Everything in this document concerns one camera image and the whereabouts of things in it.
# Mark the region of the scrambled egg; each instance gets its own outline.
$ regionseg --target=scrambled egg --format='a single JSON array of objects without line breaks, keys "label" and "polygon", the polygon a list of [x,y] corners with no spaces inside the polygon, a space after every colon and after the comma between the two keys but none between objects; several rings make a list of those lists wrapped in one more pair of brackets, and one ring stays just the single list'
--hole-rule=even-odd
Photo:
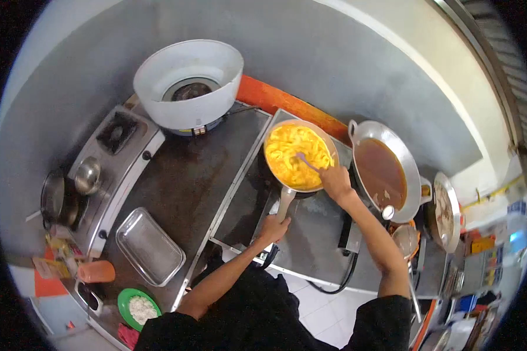
[{"label": "scrambled egg", "polygon": [[311,190],[322,184],[318,173],[295,156],[302,152],[316,168],[334,165],[324,140],[312,129],[287,124],[273,130],[267,139],[265,155],[273,174],[295,190]]}]

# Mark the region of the person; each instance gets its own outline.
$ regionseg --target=person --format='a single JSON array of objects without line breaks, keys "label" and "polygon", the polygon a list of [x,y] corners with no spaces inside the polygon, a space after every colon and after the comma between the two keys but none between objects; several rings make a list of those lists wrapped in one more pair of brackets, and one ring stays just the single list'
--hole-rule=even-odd
[{"label": "person", "polygon": [[[320,170],[328,195],[358,224],[381,271],[376,299],[356,311],[353,335],[343,350],[407,350],[411,302],[408,266],[385,228],[351,188],[345,167]],[[277,278],[252,263],[281,240],[290,219],[267,216],[257,239],[227,263],[211,259],[177,310],[149,319],[135,351],[143,350],[337,350],[315,339],[298,320],[298,299]]]}]

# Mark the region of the brown broth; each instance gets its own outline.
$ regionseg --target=brown broth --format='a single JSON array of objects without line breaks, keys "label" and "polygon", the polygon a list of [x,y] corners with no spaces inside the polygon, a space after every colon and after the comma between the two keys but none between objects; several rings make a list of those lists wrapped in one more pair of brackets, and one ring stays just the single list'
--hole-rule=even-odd
[{"label": "brown broth", "polygon": [[361,183],[380,207],[401,209],[406,201],[406,178],[396,155],[382,142],[365,139],[355,148]]}]

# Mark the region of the metal pot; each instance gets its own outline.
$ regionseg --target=metal pot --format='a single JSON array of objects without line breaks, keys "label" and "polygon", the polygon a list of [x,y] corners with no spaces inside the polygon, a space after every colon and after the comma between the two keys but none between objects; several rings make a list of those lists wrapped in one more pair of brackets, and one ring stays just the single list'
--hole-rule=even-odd
[{"label": "metal pot", "polygon": [[71,227],[78,216],[81,196],[74,184],[64,178],[60,170],[50,172],[41,191],[41,215],[43,226],[49,230],[51,224]]},{"label": "metal pot", "polygon": [[[420,205],[432,199],[432,185],[429,180],[420,176],[416,162],[404,142],[386,125],[375,121],[365,121],[358,125],[351,120],[348,126],[348,134],[353,144],[353,163],[359,176],[361,191],[369,197],[373,206],[383,214],[385,220],[391,220],[396,223],[407,223],[410,221],[418,212]],[[379,208],[362,184],[359,168],[355,162],[355,151],[361,140],[371,138],[385,144],[394,153],[404,170],[407,191],[406,200],[401,209],[390,208],[393,211],[387,211],[392,206]]]},{"label": "metal pot", "polygon": [[82,195],[91,195],[97,192],[101,184],[101,172],[102,166],[97,158],[93,156],[85,158],[80,162],[76,174],[74,174],[76,191]]},{"label": "metal pot", "polygon": [[[292,119],[292,120],[287,120],[287,121],[283,121],[283,122],[277,123],[270,130],[268,130],[266,138],[265,138],[265,141],[263,143],[263,148],[264,148],[263,149],[264,150],[263,154],[264,154],[264,156],[266,158],[266,162],[267,162],[268,166],[269,166],[269,161],[267,160],[267,155],[265,153],[265,149],[267,147],[267,142],[269,140],[269,137],[270,137],[271,133],[276,128],[279,128],[279,127],[284,126],[284,125],[289,125],[289,124],[294,124],[294,125],[297,125],[297,126],[305,126],[305,127],[308,127],[310,129],[312,129],[319,137],[321,137],[324,140],[324,143],[326,144],[326,147],[328,148],[328,151],[330,151],[330,156],[334,160],[334,165],[339,165],[338,150],[336,149],[336,146],[334,145],[334,142],[332,141],[330,136],[324,130],[320,129],[318,126],[316,126],[316,125],[314,125],[314,124],[312,124],[310,122],[299,120],[299,119]],[[285,185],[279,178],[277,178],[277,180],[283,185],[283,187],[281,188],[281,199],[280,199],[280,202],[279,202],[279,209],[277,211],[277,217],[279,219],[279,222],[282,222],[285,219],[285,217],[287,215],[287,209],[289,208],[289,205],[291,204],[293,199],[295,199],[295,195],[296,195],[297,192],[299,192],[299,193],[314,193],[314,192],[317,192],[318,190],[322,190],[324,188],[322,185],[320,185],[320,186],[317,186],[317,187],[315,187],[313,189],[305,189],[305,190],[295,189],[295,188],[292,188],[290,186]]]}]

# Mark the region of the metal tray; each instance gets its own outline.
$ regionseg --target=metal tray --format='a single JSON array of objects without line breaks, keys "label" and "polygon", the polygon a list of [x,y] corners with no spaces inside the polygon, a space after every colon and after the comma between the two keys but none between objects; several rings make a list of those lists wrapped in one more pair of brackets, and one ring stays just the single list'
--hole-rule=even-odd
[{"label": "metal tray", "polygon": [[143,207],[123,221],[115,242],[135,270],[154,286],[165,286],[185,263],[184,251]]}]

